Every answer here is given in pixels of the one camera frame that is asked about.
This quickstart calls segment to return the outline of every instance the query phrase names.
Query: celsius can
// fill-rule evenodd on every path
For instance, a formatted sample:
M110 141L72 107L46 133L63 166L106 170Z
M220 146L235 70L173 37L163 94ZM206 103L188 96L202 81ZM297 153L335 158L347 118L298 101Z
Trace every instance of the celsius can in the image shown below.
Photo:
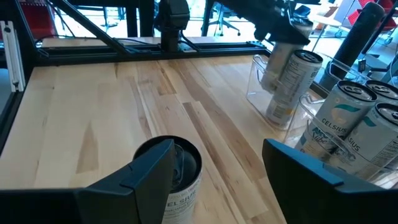
M317 126L311 123L295 148L316 158L326 159L326 152L332 153L336 148L334 142L338 141L329 133L344 140L375 105L376 100L377 95L368 87L351 81L339 81L315 115L322 124Z
M307 18L293 17L292 25L305 37L309 37L312 31L313 22ZM264 90L273 93L277 87L277 80L284 71L290 56L295 50L303 49L304 45L276 42L271 56L267 62L266 72L261 79L261 86Z
M368 80L365 85L377 94L378 103L398 105L398 88L377 80Z
M398 156L398 106L378 103L346 138L330 164L369 179Z
M189 141L177 136L158 136L141 145L134 158L167 139L174 140L175 165L172 189L167 199L162 224L191 224L202 170L198 149Z
M323 58L307 50L295 50L266 111L267 120L278 129L287 129L299 98L321 68Z
M387 168L389 170L397 169L398 168L398 156L395 157L390 163L388 163L385 168Z

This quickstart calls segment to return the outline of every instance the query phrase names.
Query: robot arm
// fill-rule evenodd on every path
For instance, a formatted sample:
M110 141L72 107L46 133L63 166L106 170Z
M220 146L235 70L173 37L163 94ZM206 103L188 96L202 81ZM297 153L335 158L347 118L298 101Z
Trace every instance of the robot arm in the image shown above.
M264 40L307 45L310 41L290 23L289 2L283 0L217 0L256 26L254 36ZM296 3L318 4L319 0L298 0Z
M217 0L246 18L256 26L254 36L264 40L270 33L270 41L307 45L310 41L290 23L288 0ZM294 3L318 4L319 0L296 0ZM162 32L162 48L177 51L178 31L184 30L189 21L186 0L161 0L155 27Z

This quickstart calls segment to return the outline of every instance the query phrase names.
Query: clear plastic bin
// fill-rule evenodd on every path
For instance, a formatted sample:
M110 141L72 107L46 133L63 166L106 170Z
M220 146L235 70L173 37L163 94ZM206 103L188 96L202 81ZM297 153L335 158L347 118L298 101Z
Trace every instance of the clear plastic bin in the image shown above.
M321 69L319 70L317 76L314 79L314 82L318 83L321 82L322 80L324 81L326 80L328 82L336 83L337 81L339 81L340 79L335 77L334 74L332 74L331 72L331 67L333 66L338 67L347 73L345 80L350 80L363 84L365 83L366 80L369 79L367 77L362 76L357 71L350 69L347 65L325 54L320 54L320 53L317 54L319 54L323 58L323 63ZM275 123L267 117L267 110L269 110L270 106L271 107L275 106L271 102L272 98L275 97L276 94L283 93L289 95L293 94L293 92L292 90L284 86L283 83L275 79L275 77L272 76L272 74L268 74L266 72L266 67L267 67L266 57L263 58L260 55L253 56L253 62L249 77L246 98L255 107L255 109L258 110L258 112L262 115L262 117L270 124L274 133L277 135L278 139L282 140L285 138L286 130L289 128L290 121L288 121L286 124L283 125L281 125L280 123ZM264 82L262 82L264 80L267 80L268 84L266 86L264 86ZM314 98L320 99L320 96L318 96L311 89L307 90L307 94L314 96ZM295 104L291 106L292 115L294 113L294 109L297 106L297 103L298 99L297 102L295 102Z
M309 139L311 147L317 149L317 153L312 154L312 156L337 168L339 168L338 165L342 163L346 166L353 166L353 163L350 162L350 158L352 157L365 160L368 163L366 164L367 171L363 172L361 170L353 175L385 189L393 188L396 183L398 183L398 170L386 169L374 165L356 151L349 150L349 146L344 142L344 140L340 139L333 133L324 131L327 130L326 126L315 117L322 103L322 101L316 100L310 95L303 95L300 97L295 115L284 139L284 143L294 148L300 141L303 133L308 131L308 135L306 137L311 136L311 139ZM311 128L309 128L310 125L312 130L316 127L318 131L316 136L313 134L314 132ZM337 148L333 154L329 153L321 144L317 143L318 141L314 139L318 138L319 135L322 135L323 138L327 138L336 144Z

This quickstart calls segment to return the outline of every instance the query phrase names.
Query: can lid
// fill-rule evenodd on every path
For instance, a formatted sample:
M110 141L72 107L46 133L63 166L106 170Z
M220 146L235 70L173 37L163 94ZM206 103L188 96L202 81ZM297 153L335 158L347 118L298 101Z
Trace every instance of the can lid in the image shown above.
M376 110L384 119L398 126L398 106L389 103L378 103Z
M370 88L363 86L359 83L351 81L339 81L337 83L338 88L343 93L356 98L357 100L374 102L377 100L377 95Z
M376 92L376 94L384 96L391 100L398 100L398 88L377 80L369 80L366 86Z
M310 63L322 63L323 58L317 53L311 52L309 50L295 50L294 55L298 58L310 62Z
M191 186L201 172L201 156L198 149L192 143L178 136L157 136L142 144L137 149L134 159L143 155L151 147L168 139L174 140L175 162L170 193L175 193Z
M291 23L293 26L305 26L305 27L311 27L313 26L313 22L306 18L306 17L293 17L290 19Z

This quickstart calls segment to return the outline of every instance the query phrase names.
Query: desk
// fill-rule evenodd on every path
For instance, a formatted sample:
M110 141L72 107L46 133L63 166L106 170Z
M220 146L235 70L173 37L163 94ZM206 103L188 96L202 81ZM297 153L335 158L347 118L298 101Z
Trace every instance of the desk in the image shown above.
M262 140L275 135L245 99L250 68L248 56L35 68L0 188L84 187L147 139L173 134L203 158L194 223L285 223L261 159Z

